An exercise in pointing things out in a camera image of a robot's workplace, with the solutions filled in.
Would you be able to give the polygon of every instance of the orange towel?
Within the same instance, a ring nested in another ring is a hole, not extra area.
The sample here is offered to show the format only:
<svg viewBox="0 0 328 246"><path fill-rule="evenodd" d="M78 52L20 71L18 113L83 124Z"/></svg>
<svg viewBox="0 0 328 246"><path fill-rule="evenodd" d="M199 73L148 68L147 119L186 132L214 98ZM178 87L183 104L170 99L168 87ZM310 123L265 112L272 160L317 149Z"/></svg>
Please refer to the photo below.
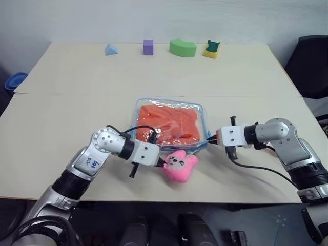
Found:
<svg viewBox="0 0 328 246"><path fill-rule="evenodd" d="M140 108L138 126L148 125L156 129L158 144L191 144L199 142L195 125L197 114L193 109L174 109L167 106L144 105ZM147 141L149 129L137 130L137 139Z"/></svg>

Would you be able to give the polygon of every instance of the yellow sponge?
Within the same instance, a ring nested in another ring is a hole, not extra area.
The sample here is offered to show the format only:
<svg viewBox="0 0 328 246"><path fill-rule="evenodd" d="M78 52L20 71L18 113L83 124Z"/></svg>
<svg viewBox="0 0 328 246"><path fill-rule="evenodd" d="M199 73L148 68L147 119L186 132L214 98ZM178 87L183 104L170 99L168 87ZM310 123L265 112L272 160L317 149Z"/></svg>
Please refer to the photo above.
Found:
<svg viewBox="0 0 328 246"><path fill-rule="evenodd" d="M217 53L219 52L219 44L220 43L208 41L204 49L203 56L215 59L217 57Z"/></svg>

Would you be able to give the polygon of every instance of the white wall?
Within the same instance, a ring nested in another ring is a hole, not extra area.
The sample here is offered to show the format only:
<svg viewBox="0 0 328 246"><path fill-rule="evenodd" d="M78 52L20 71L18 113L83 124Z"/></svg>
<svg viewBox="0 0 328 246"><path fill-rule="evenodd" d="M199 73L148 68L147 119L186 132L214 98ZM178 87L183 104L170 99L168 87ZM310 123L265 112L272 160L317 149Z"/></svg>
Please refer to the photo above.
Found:
<svg viewBox="0 0 328 246"><path fill-rule="evenodd" d="M298 37L328 34L327 15L328 0L1 0L0 67L29 72L50 42L177 37L265 43L284 65Z"/></svg>

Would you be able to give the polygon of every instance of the stuffed bunny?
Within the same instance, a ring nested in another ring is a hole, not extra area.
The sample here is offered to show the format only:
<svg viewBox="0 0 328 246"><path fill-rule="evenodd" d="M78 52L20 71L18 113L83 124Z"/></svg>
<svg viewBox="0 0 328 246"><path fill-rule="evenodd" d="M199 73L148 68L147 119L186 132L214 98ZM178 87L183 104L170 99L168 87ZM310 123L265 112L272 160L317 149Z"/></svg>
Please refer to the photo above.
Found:
<svg viewBox="0 0 328 246"><path fill-rule="evenodd" d="M164 171L173 181L184 183L189 179L191 171L198 158L195 155L187 156L184 150L178 150L165 158Z"/></svg>

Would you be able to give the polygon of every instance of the blue pyramid block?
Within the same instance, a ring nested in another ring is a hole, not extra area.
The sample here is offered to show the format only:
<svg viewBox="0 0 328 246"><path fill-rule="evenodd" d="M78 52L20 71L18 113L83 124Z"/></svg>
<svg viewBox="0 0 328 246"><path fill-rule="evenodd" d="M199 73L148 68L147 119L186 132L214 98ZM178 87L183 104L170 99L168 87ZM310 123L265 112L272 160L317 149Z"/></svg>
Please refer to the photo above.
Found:
<svg viewBox="0 0 328 246"><path fill-rule="evenodd" d="M117 48L111 44L107 44L105 48L105 55L114 55L117 54Z"/></svg>

